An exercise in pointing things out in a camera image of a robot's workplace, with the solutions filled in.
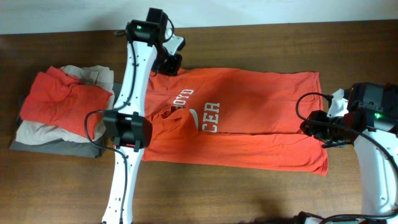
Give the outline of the red soccer t-shirt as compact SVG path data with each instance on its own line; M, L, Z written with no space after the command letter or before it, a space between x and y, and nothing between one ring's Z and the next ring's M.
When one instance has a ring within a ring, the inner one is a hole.
M326 150L300 129L302 116L323 108L320 92L318 72L153 73L145 101L153 134L143 160L326 175Z

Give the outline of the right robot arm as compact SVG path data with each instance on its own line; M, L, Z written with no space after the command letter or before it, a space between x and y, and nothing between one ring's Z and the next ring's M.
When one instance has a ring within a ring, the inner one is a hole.
M296 223L397 223L397 86L355 83L322 97L329 110L312 111L302 118L300 129L324 149L354 147L362 209L326 218L300 212Z

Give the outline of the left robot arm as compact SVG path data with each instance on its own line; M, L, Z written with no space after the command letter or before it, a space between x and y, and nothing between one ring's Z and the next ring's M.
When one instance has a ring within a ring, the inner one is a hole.
M103 115L108 134L113 138L114 174L105 224L133 222L132 201L144 149L152 137L144 103L152 72L176 76L182 56L178 51L185 39L174 34L174 25L161 9L150 8L143 21L132 20L125 28L127 62L123 83L114 108Z

